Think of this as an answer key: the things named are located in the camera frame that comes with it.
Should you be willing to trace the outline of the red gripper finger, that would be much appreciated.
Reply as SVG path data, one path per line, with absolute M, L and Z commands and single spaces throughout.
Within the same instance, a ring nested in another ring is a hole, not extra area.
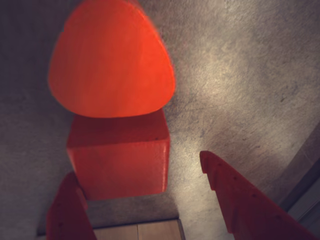
M 61 182 L 46 214 L 47 240 L 95 240 L 87 200 L 74 172 Z
M 199 154 L 222 216 L 236 240 L 314 240 L 300 225 L 231 165 L 210 151 Z

